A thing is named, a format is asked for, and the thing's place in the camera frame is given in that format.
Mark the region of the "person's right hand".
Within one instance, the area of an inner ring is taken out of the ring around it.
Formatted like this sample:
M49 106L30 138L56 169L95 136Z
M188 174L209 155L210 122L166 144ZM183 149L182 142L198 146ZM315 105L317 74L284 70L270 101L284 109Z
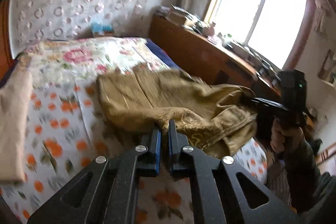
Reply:
M281 127L277 118L274 119L270 145L275 153L294 152L304 139L303 130L300 127L286 130Z

